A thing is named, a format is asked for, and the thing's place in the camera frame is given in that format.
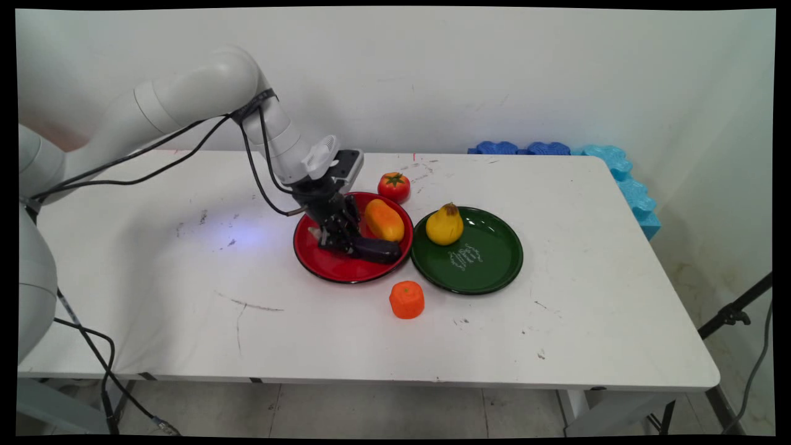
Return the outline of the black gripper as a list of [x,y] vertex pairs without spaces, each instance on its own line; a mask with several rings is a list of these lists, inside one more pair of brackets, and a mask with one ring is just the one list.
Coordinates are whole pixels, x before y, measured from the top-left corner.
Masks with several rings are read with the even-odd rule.
[[358,205],[353,195],[342,193],[341,188],[342,184],[330,177],[305,179],[292,186],[294,199],[319,225],[319,248],[359,255],[354,245],[362,238]]

